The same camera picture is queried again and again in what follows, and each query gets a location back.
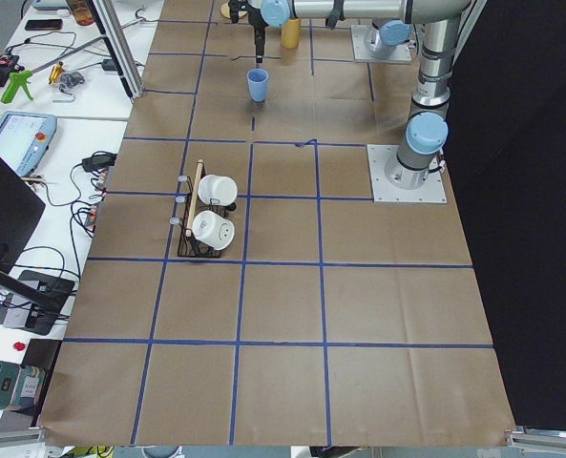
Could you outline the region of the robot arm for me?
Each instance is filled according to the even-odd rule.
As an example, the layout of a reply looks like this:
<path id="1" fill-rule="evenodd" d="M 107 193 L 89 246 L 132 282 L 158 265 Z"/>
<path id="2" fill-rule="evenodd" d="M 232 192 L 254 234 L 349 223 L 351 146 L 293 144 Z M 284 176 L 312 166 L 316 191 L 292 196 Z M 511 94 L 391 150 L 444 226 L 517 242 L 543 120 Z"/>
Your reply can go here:
<path id="1" fill-rule="evenodd" d="M 254 29 L 256 63 L 263 59 L 265 28 L 281 27 L 291 19 L 324 19 L 333 29 L 348 18 L 399 19 L 422 24 L 424 35 L 418 49 L 419 72 L 411 95 L 409 120 L 395 156 L 385 166 L 388 181 L 400 189 L 424 184 L 430 164 L 446 142 L 446 112 L 451 92 L 449 79 L 458 44 L 463 11 L 468 1 L 230 1 L 230 18 L 248 14 Z"/>
<path id="2" fill-rule="evenodd" d="M 406 43 L 411 27 L 399 19 L 373 19 L 365 42 L 373 52 Z"/>

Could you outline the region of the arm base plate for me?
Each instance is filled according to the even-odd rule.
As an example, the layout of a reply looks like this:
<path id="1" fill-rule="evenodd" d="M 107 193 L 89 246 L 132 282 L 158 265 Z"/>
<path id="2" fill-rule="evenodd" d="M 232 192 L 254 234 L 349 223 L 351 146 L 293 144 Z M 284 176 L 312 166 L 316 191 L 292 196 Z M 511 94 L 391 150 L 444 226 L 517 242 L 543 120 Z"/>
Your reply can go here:
<path id="1" fill-rule="evenodd" d="M 409 25 L 383 25 L 380 29 L 366 25 L 352 25 L 351 38 L 355 62 L 409 64 L 411 55 L 408 40 Z"/>
<path id="2" fill-rule="evenodd" d="M 434 158 L 427 169 L 412 171 L 398 162 L 397 145 L 367 145 L 373 200 L 376 203 L 446 204 L 447 197 Z"/>

